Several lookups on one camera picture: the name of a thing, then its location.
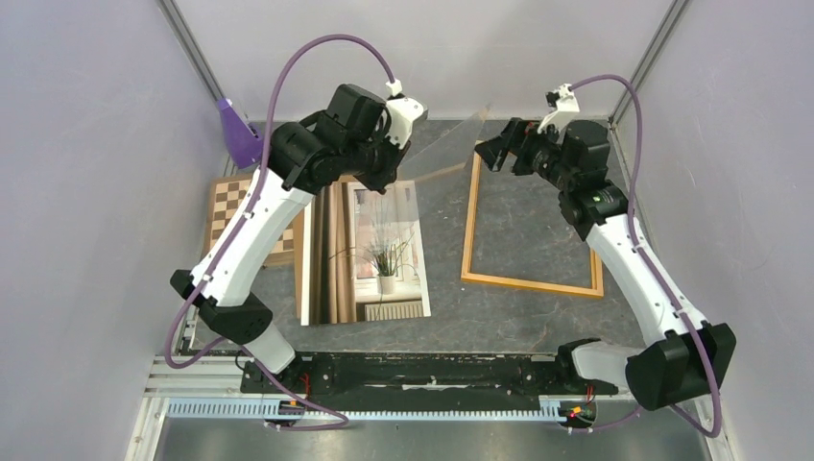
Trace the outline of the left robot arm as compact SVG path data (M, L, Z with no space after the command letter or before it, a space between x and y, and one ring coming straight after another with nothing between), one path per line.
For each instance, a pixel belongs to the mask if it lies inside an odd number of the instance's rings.
M196 307L210 330L242 347L279 392L299 385L301 367L251 285L278 238L325 188L344 176L378 193L395 182L427 108L397 84L391 92L382 99L341 84L326 109L273 129L268 158L214 246L193 269L171 276L183 306Z

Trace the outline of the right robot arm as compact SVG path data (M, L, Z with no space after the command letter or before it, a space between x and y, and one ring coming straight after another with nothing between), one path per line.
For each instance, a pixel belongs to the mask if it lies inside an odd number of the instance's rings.
M562 131L538 130L513 118L475 153L491 171L514 156L516 176L537 175L558 190L561 214L602 259L641 331L641 350L596 338L558 349L557 384L578 392L592 380L627 389L646 410L712 395L723 383L736 346L729 325L711 324L663 273L629 212L625 192L608 179L611 144L597 122L578 120Z

